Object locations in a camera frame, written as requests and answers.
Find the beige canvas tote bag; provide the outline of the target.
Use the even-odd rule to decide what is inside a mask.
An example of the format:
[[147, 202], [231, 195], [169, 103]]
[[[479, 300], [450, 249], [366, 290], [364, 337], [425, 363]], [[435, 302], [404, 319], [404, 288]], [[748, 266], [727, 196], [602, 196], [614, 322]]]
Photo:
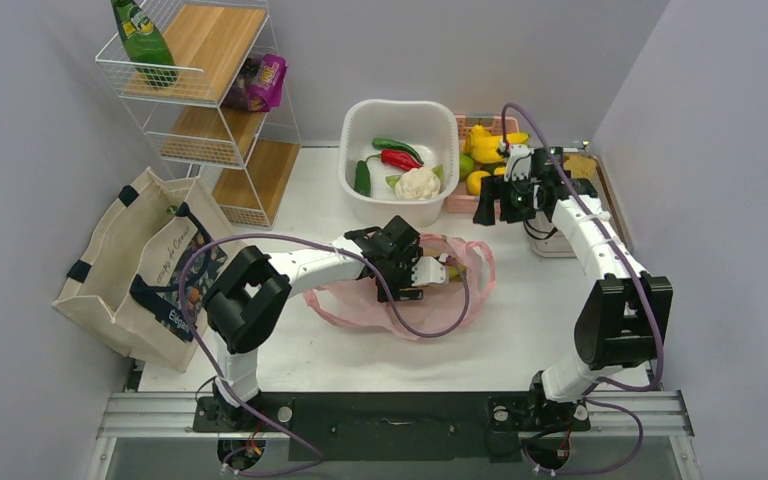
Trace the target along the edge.
[[119, 354], [185, 371], [205, 334], [203, 298], [239, 252], [232, 226], [198, 177], [146, 169], [124, 186], [67, 273], [55, 310]]

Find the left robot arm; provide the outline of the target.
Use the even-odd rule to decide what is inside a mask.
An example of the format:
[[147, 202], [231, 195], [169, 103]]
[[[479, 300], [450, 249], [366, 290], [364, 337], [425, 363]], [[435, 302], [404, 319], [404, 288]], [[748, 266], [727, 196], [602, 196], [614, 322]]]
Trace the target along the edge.
[[419, 300], [415, 270], [422, 256], [420, 234], [400, 216], [383, 227], [349, 231], [328, 244], [297, 239], [298, 249], [267, 254], [241, 249], [203, 298], [209, 326], [225, 343], [225, 366], [215, 381], [219, 416], [232, 429], [252, 426], [258, 348], [272, 335], [287, 301], [339, 282], [373, 280], [375, 300]]

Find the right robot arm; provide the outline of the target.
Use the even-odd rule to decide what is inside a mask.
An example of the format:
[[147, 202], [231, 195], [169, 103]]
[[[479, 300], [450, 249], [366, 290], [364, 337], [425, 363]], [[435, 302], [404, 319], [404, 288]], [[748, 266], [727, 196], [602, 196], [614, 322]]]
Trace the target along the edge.
[[498, 152], [505, 171], [482, 179], [474, 223], [526, 223], [544, 215], [593, 284], [575, 323], [574, 352], [537, 375], [542, 391], [525, 402], [529, 422], [548, 429], [564, 417], [564, 403], [600, 383], [613, 384], [623, 369], [662, 361], [673, 289], [633, 258], [589, 180], [570, 178], [543, 148], [512, 145]]

